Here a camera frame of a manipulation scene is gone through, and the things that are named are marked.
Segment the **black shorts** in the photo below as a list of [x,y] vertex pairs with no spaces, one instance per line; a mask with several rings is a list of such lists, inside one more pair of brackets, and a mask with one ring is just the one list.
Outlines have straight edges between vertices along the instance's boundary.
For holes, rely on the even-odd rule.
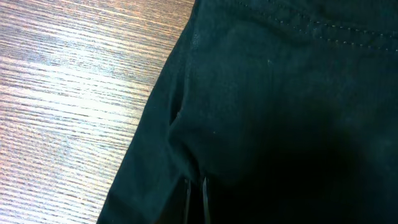
[[158,223],[179,179],[224,223],[397,222],[397,2],[196,1],[99,223]]

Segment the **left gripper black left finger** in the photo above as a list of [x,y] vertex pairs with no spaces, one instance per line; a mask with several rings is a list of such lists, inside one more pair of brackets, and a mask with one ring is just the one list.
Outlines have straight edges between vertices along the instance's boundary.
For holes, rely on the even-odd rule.
[[190,181],[179,179],[162,209],[162,213],[158,219],[158,224],[186,223],[190,203],[190,193]]

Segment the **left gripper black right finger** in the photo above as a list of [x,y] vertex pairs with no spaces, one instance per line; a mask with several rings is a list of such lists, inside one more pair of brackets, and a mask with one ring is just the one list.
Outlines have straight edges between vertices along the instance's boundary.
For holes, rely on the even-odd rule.
[[224,223],[224,194],[221,185],[210,177],[204,177],[201,189],[205,224]]

